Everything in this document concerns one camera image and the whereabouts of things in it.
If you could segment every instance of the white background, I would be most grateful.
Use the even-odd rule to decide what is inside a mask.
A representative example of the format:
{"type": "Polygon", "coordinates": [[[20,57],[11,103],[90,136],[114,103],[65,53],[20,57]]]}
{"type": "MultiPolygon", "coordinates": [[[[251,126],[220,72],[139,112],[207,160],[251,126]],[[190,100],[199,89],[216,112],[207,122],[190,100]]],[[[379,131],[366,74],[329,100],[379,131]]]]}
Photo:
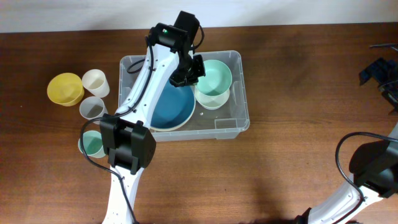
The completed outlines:
{"type": "Polygon", "coordinates": [[[180,10],[203,27],[398,21],[398,0],[4,0],[0,32],[148,29],[180,10]]]}

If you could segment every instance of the brown table surface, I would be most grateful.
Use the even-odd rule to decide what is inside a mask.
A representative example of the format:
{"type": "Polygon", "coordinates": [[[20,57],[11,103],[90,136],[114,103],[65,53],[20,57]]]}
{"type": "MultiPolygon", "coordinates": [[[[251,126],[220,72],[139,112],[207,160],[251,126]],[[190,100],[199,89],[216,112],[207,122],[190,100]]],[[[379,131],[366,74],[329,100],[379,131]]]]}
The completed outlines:
{"type": "MultiPolygon", "coordinates": [[[[82,76],[98,68],[111,88],[104,101],[115,112],[119,61],[145,54],[147,33],[0,34],[1,223],[102,222],[110,174],[78,151],[85,122],[78,105],[52,103],[46,88],[59,73],[82,76]]],[[[387,135],[396,125],[377,83],[360,87],[358,80],[377,58],[397,59],[392,50],[368,49],[396,42],[396,23],[212,28],[205,34],[199,52],[242,55],[251,125],[236,139],[158,143],[138,188],[134,211],[142,223],[294,218],[343,183],[334,159],[341,137],[353,131],[387,135]]],[[[370,141],[347,141],[345,171],[353,151],[370,141]]],[[[99,161],[107,165],[105,158],[99,161]]],[[[398,198],[356,218],[396,223],[398,198]]]]}

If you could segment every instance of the plastic cup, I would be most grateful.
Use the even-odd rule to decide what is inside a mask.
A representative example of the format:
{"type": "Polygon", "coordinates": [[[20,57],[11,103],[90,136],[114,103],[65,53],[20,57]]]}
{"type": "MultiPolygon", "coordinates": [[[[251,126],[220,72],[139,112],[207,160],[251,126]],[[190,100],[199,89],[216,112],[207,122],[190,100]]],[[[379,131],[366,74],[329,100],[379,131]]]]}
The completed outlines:
{"type": "MultiPolygon", "coordinates": [[[[80,148],[80,139],[77,142],[79,150],[81,153],[80,148]]],[[[83,145],[85,147],[85,151],[87,156],[91,156],[94,158],[102,158],[105,156],[104,146],[102,145],[102,137],[101,133],[97,131],[86,131],[83,133],[83,145]]]]}
{"type": "Polygon", "coordinates": [[[104,101],[97,96],[85,98],[80,104],[79,111],[82,117],[86,119],[99,118],[108,113],[104,101]]]}
{"type": "Polygon", "coordinates": [[[98,69],[86,72],[82,78],[83,86],[97,97],[105,97],[109,94],[109,84],[105,73],[98,69]]]}
{"type": "Polygon", "coordinates": [[[195,85],[195,98],[204,108],[216,110],[228,101],[232,73],[219,60],[207,60],[203,64],[206,76],[199,77],[198,84],[195,85]]]}
{"type": "Polygon", "coordinates": [[[54,77],[48,87],[49,99],[62,106],[73,106],[80,102],[85,90],[79,76],[73,73],[63,73],[54,77]]]}

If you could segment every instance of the yellow plate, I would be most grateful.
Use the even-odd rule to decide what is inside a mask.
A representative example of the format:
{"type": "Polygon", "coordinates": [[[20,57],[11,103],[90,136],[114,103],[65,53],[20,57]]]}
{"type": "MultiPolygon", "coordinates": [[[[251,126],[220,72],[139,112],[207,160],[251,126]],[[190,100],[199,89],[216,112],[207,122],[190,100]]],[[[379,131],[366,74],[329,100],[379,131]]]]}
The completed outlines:
{"type": "Polygon", "coordinates": [[[73,73],[63,73],[54,77],[48,87],[50,100],[62,106],[73,106],[85,94],[81,78],[73,73]]]}

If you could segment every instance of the mint green bowl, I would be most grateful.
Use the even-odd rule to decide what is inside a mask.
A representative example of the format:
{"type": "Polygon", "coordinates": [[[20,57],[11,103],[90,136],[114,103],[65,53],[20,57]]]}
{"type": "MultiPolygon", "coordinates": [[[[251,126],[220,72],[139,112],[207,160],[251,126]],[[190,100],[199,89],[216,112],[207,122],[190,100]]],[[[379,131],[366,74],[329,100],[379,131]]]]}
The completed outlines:
{"type": "Polygon", "coordinates": [[[206,96],[220,96],[229,90],[232,73],[228,66],[219,60],[207,60],[203,64],[206,76],[199,77],[195,88],[206,96]]]}

